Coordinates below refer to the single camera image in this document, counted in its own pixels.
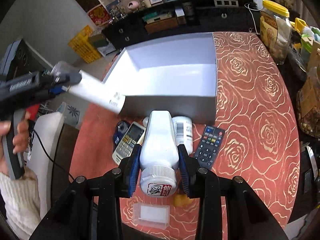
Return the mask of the white knit sleeve forearm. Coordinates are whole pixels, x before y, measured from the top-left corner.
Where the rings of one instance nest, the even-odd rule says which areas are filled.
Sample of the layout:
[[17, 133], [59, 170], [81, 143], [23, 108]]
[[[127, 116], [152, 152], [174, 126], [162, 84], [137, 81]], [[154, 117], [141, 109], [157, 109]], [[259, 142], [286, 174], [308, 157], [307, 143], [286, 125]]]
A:
[[18, 180], [1, 173], [1, 194], [7, 223], [19, 239], [29, 239], [41, 221], [36, 174], [27, 167]]

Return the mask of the person's left hand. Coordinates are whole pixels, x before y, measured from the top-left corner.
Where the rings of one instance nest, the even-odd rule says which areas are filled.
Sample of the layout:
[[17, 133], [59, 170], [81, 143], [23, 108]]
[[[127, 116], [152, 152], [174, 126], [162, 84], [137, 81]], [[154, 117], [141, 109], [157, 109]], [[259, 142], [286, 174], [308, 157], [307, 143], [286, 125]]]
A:
[[[29, 144], [29, 122], [30, 113], [26, 111], [24, 119], [17, 125], [17, 134], [14, 136], [12, 144], [14, 146], [13, 153], [17, 154], [19, 152], [23, 152], [27, 149]], [[1, 138], [6, 136], [10, 131], [11, 122], [9, 121], [1, 121]], [[3, 145], [1, 142], [1, 173], [6, 176], [9, 176], [9, 170], [6, 158], [4, 156]]]

